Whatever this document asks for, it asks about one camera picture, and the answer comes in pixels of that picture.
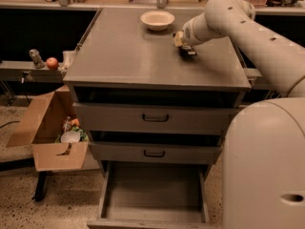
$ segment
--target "drawer handle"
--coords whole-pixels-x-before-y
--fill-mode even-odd
[[[164,116],[148,116],[142,114],[142,119],[147,122],[167,122],[169,118],[170,116],[168,114],[165,114]]]
[[[162,153],[153,153],[153,152],[147,152],[144,150],[144,156],[147,157],[164,157],[165,156],[165,151],[162,151]]]

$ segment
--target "speckled floor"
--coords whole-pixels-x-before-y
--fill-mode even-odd
[[[0,95],[0,126],[20,120],[27,110],[25,98],[18,98],[7,107]],[[0,129],[0,162],[32,157],[31,146],[6,148],[17,123]],[[221,158],[212,168],[206,181],[211,224],[221,225]],[[88,219],[96,219],[103,183],[99,170],[48,174],[46,196],[35,201],[38,173],[34,167],[0,172],[1,228],[83,229]]]

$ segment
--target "bottle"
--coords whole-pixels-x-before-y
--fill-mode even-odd
[[[66,132],[69,132],[72,129],[71,125],[71,117],[67,116],[67,118],[64,120],[63,126],[62,126],[62,132],[63,134]]]

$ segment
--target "open drawer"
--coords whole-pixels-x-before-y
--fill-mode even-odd
[[[204,166],[109,162],[89,228],[207,228]]]

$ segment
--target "cabinet top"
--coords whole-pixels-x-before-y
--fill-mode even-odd
[[[197,55],[181,57],[173,34],[203,10],[168,9],[174,22],[150,31],[140,16],[147,9],[105,8],[64,78],[86,86],[248,90],[250,85],[228,37],[194,47]]]

